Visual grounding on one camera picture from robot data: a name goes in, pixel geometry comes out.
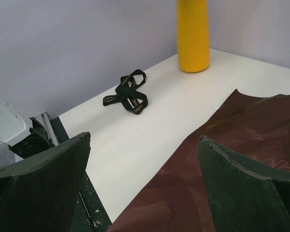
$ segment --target white tabletop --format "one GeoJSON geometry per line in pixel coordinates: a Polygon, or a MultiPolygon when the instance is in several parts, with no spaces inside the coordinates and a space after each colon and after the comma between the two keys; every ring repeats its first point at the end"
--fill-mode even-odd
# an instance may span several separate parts
{"type": "Polygon", "coordinates": [[[217,50],[204,72],[179,71],[174,56],[146,74],[139,91],[149,106],[138,116],[120,103],[102,105],[115,87],[60,116],[69,137],[91,133],[87,174],[111,221],[236,88],[258,97],[290,94],[290,69],[217,50]]]}

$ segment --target black strap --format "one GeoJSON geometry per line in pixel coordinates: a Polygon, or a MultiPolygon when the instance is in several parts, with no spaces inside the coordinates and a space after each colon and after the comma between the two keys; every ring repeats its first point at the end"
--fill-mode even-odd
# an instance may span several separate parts
{"type": "Polygon", "coordinates": [[[121,102],[126,110],[138,115],[140,114],[147,106],[148,100],[147,96],[143,93],[136,91],[146,82],[146,74],[140,69],[135,70],[129,76],[123,76],[120,78],[120,85],[115,89],[116,95],[109,95],[103,98],[103,105],[111,105],[121,102]],[[136,84],[134,76],[142,75],[143,80],[140,84],[136,84]]]}

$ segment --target leather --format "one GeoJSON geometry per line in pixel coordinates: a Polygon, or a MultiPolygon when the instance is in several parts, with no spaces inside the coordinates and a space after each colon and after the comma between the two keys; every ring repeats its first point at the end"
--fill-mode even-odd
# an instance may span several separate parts
{"type": "Polygon", "coordinates": [[[216,231],[198,159],[201,135],[253,160],[290,171],[290,95],[257,98],[233,92],[184,140],[108,232],[216,231]]]}

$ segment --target yellow water bottle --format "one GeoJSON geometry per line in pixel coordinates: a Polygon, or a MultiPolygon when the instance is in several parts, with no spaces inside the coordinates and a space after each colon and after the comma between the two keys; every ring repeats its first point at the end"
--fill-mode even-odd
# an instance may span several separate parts
{"type": "Polygon", "coordinates": [[[209,66],[206,0],[177,0],[177,52],[184,72],[196,73],[209,66]]]}

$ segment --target black bracket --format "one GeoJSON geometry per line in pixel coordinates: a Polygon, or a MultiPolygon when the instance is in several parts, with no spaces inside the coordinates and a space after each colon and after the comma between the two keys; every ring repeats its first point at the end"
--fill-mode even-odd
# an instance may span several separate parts
{"type": "Polygon", "coordinates": [[[14,146],[9,147],[11,151],[23,159],[46,151],[55,146],[53,144],[53,140],[48,138],[47,131],[44,126],[35,118],[31,117],[30,119],[32,121],[32,128],[29,130],[31,134],[14,146]]]}

